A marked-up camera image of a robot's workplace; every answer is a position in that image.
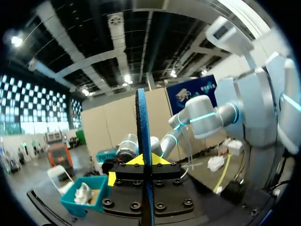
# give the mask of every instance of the ceiling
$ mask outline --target ceiling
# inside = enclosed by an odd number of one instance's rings
[[[9,49],[7,66],[33,73],[28,69],[33,62],[36,76],[50,78],[71,92],[86,89],[111,95],[146,87],[147,72],[158,85],[200,76],[204,68],[229,55],[205,37],[208,25],[221,15],[216,9],[211,6],[210,18],[200,20],[163,12],[163,4],[158,0],[45,2],[21,30],[21,47]],[[177,79],[170,76],[172,70]],[[127,74],[133,83],[125,86]]]

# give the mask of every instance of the beige wall panel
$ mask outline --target beige wall panel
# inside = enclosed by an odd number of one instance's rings
[[[104,105],[108,130],[113,146],[118,145],[128,133],[137,135],[137,125],[132,98],[126,97]]]
[[[97,162],[97,152],[112,148],[104,107],[100,106],[83,111],[81,120],[88,151],[93,160]]]
[[[172,130],[168,124],[168,120],[171,118],[168,97],[164,88],[148,91],[145,93],[145,97],[150,135],[158,137],[161,140],[167,132]],[[173,149],[168,159],[173,161],[180,160],[178,147]]]

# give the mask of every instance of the concrete floor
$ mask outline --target concrete floor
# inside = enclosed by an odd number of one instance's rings
[[[198,164],[194,167],[194,170],[190,168],[189,174],[201,181],[204,185],[210,189],[214,189],[218,183],[224,167],[220,168],[216,172],[211,172],[207,169],[207,163],[210,157],[216,156],[217,151],[211,151],[205,157],[194,159],[193,163]],[[71,150],[71,157],[73,160],[75,177],[81,177],[84,173],[89,171],[89,154],[86,146],[81,146]],[[221,183],[224,188],[238,173],[242,160],[241,156],[232,156],[230,164],[227,169],[227,173]],[[49,180],[46,171],[49,169],[49,163],[44,156],[40,159],[33,160],[22,167],[21,171],[16,174],[8,175],[8,181],[14,191],[17,199],[23,205],[24,209],[31,215],[31,217],[37,222],[37,224],[43,225],[48,221],[40,214],[40,212],[34,207],[26,196],[26,192],[33,189],[37,196],[55,213],[59,216],[71,221],[71,217],[68,211],[59,202],[60,194]],[[293,170],[293,161],[289,159],[285,165],[285,170],[281,180],[289,179]]]
[[[73,179],[75,180],[76,177],[81,177],[89,171],[89,153],[86,146],[71,149],[70,153],[75,172]],[[27,197],[26,193],[31,189],[56,214],[61,217],[68,216],[68,211],[59,202],[59,192],[47,175],[49,166],[47,157],[43,156],[40,159],[26,163],[19,172],[7,176],[16,198],[39,226],[49,222],[40,214]]]

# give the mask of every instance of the exhibition banner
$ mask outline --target exhibition banner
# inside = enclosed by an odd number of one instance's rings
[[[214,91],[216,81],[213,75],[189,80],[170,87],[167,87],[167,94],[171,105],[172,113],[177,114],[185,108],[186,102],[196,96],[207,95],[213,107],[216,107]]]

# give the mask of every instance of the white cloth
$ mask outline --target white cloth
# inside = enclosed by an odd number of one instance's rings
[[[222,167],[225,163],[223,156],[216,156],[212,157],[208,161],[207,168],[210,169],[212,172],[216,172],[220,167]]]

